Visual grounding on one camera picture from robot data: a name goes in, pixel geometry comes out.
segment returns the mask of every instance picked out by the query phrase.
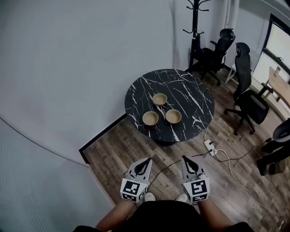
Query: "bowl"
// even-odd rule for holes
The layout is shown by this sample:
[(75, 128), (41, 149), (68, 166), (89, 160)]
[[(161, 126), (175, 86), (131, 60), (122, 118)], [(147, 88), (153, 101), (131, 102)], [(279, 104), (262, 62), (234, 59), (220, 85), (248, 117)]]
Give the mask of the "bowl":
[(158, 122), (158, 119), (158, 114), (153, 111), (146, 112), (142, 117), (143, 122), (148, 126), (155, 125)]
[(157, 93), (153, 96), (152, 101), (158, 106), (162, 106), (167, 102), (167, 96), (163, 93)]
[(165, 116), (166, 120), (170, 123), (178, 123), (182, 118), (181, 113), (178, 110), (168, 110)]

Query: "round table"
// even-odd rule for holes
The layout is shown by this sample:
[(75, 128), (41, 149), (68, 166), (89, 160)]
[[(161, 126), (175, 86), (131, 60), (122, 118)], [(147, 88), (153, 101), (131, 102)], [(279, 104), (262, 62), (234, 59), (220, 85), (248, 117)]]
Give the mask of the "round table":
[[(153, 103), (156, 93), (167, 96), (163, 106)], [(182, 119), (177, 124), (166, 121), (170, 109), (180, 111)], [(189, 140), (204, 131), (214, 114), (214, 100), (210, 90), (197, 77), (176, 69), (160, 69), (138, 78), (128, 89), (125, 110), (130, 122), (142, 134), (161, 145)], [(154, 126), (147, 126), (142, 116), (147, 111), (158, 114)]]

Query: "black shirt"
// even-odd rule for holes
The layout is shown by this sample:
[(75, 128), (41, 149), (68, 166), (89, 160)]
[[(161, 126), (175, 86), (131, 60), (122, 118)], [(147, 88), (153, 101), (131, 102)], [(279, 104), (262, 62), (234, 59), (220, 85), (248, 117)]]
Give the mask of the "black shirt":
[[(98, 232), (99, 230), (78, 226), (74, 232)], [(189, 204), (178, 201), (149, 201), (141, 204), (123, 225), (114, 232), (142, 231), (211, 231), (206, 222)], [(224, 232), (253, 232), (245, 222), (238, 223)]]

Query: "wooden desk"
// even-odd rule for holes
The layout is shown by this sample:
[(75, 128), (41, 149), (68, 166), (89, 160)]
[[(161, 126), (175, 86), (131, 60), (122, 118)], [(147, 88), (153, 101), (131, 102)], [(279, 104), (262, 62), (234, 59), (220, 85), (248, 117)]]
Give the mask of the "wooden desk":
[(274, 75), (275, 70), (270, 67), (269, 71), (269, 85), (273, 91), (281, 98), (285, 104), (290, 108), (290, 85), (280, 76)]

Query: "black coat rack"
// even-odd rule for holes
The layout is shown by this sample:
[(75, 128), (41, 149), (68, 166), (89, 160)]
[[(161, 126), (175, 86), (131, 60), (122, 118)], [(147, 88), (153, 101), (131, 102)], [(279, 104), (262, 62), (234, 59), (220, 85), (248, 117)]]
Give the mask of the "black coat rack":
[(194, 2), (192, 3), (190, 0), (187, 0), (190, 2), (190, 4), (192, 5), (192, 8), (190, 8), (189, 6), (187, 6), (186, 8), (193, 10), (193, 20), (192, 20), (192, 31), (186, 31), (183, 29), (183, 31), (185, 31), (186, 33), (193, 33), (192, 36), (192, 40), (191, 40), (191, 53), (190, 53), (190, 61), (189, 61), (189, 66), (188, 66), (188, 72), (191, 73), (193, 71), (193, 58), (195, 55), (196, 50), (198, 49), (198, 44), (200, 41), (200, 35), (203, 34), (204, 32), (201, 33), (197, 33), (197, 29), (198, 29), (198, 11), (209, 11), (209, 10), (201, 10), (199, 8), (199, 6), (207, 1), (210, 0), (204, 0), (201, 1), (200, 0), (194, 0)]

